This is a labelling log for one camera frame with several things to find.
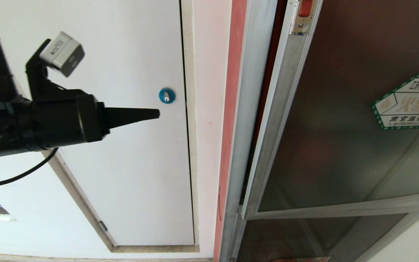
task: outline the black cable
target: black cable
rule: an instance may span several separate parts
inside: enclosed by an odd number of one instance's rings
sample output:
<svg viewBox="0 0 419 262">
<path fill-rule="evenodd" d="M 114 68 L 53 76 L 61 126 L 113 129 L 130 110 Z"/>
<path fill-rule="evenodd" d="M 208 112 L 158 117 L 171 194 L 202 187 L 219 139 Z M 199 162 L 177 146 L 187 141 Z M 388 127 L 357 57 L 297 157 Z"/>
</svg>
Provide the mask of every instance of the black cable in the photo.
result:
<svg viewBox="0 0 419 262">
<path fill-rule="evenodd" d="M 22 174 L 15 176 L 13 178 L 10 179 L 6 179 L 6 180 L 2 180 L 0 181 L 0 186 L 2 186 L 3 184 L 9 184 L 12 183 L 14 181 L 17 181 L 25 176 L 27 176 L 28 174 L 31 174 L 33 171 L 39 169 L 40 167 L 42 167 L 44 164 L 46 164 L 48 161 L 50 161 L 50 159 L 53 158 L 53 156 L 55 155 L 55 153 L 58 151 L 58 148 L 54 148 L 53 151 L 51 151 L 51 153 L 49 154 L 49 156 L 47 156 L 42 162 L 40 162 L 39 164 L 37 164 L 36 166 L 32 167 L 31 169 L 29 169 L 28 171 L 23 172 Z"/>
</svg>

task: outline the red switch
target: red switch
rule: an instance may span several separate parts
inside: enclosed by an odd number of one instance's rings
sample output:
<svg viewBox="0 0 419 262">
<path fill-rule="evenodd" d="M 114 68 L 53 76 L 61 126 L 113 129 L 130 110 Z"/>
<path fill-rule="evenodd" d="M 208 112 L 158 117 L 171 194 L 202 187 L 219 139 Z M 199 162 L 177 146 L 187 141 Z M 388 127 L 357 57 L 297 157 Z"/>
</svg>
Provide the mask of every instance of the red switch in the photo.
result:
<svg viewBox="0 0 419 262">
<path fill-rule="evenodd" d="M 313 6 L 313 0 L 302 0 L 300 3 L 300 11 L 298 16 L 308 17 L 311 14 L 311 7 Z"/>
</svg>

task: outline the door hinge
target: door hinge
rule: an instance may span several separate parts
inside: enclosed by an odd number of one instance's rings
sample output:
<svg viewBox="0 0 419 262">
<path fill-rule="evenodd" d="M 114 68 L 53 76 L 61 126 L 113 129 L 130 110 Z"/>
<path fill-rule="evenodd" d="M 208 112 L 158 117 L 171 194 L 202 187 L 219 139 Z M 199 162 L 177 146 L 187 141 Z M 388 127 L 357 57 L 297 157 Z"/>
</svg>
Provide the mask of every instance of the door hinge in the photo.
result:
<svg viewBox="0 0 419 262">
<path fill-rule="evenodd" d="M 108 228 L 106 227 L 106 225 L 103 223 L 103 221 L 98 222 L 98 224 L 100 224 L 101 229 L 103 229 L 104 232 L 108 232 Z"/>
</svg>

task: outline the white door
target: white door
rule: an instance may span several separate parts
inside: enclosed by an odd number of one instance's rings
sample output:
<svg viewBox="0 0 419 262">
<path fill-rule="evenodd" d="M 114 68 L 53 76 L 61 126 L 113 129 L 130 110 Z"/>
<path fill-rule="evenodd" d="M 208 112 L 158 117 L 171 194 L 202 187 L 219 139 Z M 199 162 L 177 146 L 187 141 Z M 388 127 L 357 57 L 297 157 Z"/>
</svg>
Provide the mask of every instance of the white door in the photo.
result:
<svg viewBox="0 0 419 262">
<path fill-rule="evenodd" d="M 69 78 L 50 71 L 51 81 L 107 107 L 161 111 L 60 149 L 88 201 L 117 245 L 193 245 L 179 1 L 0 0 L 1 43 L 26 95 L 25 63 L 60 31 L 86 55 Z M 164 87 L 176 101 L 159 100 Z"/>
</svg>

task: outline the green-bordered sticker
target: green-bordered sticker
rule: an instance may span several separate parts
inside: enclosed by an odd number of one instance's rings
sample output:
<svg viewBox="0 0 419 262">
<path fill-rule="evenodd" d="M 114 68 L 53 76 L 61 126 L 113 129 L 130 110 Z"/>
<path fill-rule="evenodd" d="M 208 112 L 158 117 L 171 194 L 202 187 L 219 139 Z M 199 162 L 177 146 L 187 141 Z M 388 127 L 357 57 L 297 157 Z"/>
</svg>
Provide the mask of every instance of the green-bordered sticker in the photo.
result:
<svg viewBox="0 0 419 262">
<path fill-rule="evenodd" d="M 419 128 L 419 74 L 371 105 L 384 130 Z"/>
</svg>

